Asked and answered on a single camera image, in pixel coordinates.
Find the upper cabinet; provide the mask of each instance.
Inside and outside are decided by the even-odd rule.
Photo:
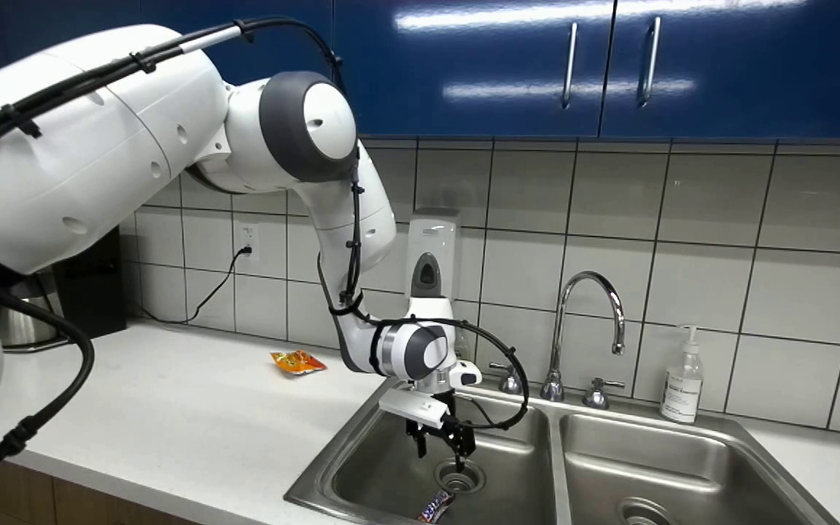
[[[331,44],[366,133],[597,133],[606,0],[343,0],[334,8]]]
[[[840,0],[617,0],[600,136],[840,139]]]
[[[840,139],[840,0],[334,0],[384,136]]]
[[[41,47],[127,24],[161,24],[178,31],[248,16],[296,16],[324,37],[331,31],[331,0],[0,0],[0,59],[14,62]],[[279,69],[324,69],[320,51],[294,30],[257,31],[253,44],[210,47],[219,72],[240,83]]]

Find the cabinet handle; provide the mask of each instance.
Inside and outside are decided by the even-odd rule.
[[[651,56],[646,56],[646,69],[638,86],[638,105],[646,108],[651,97],[652,97],[652,81],[655,81],[655,59],[658,59],[658,30],[662,30],[662,16],[652,16],[651,24]]]
[[[562,108],[572,102],[575,86],[575,47],[576,47],[576,24],[568,24],[568,56],[566,56],[566,78],[562,78]]]

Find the double sink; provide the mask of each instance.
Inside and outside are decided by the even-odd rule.
[[[329,439],[286,493],[347,521],[420,521],[439,496],[439,521],[461,525],[829,525],[817,505],[738,422],[680,426],[642,404],[613,410],[531,400],[509,431],[479,431],[463,468],[429,438],[426,457],[377,400]],[[520,396],[461,390],[457,416],[505,419]]]

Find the sink drain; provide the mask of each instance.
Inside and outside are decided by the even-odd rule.
[[[667,511],[651,498],[625,498],[620,514],[625,525],[677,525]]]
[[[436,468],[436,479],[439,489],[452,496],[474,493],[485,485],[485,473],[474,468],[473,463],[463,463],[463,468],[457,468],[454,463],[444,463]]]

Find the food item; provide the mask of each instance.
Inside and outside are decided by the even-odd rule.
[[[318,372],[326,371],[326,363],[302,349],[292,349],[292,352],[272,352],[275,368],[286,377],[307,377],[307,372]]]

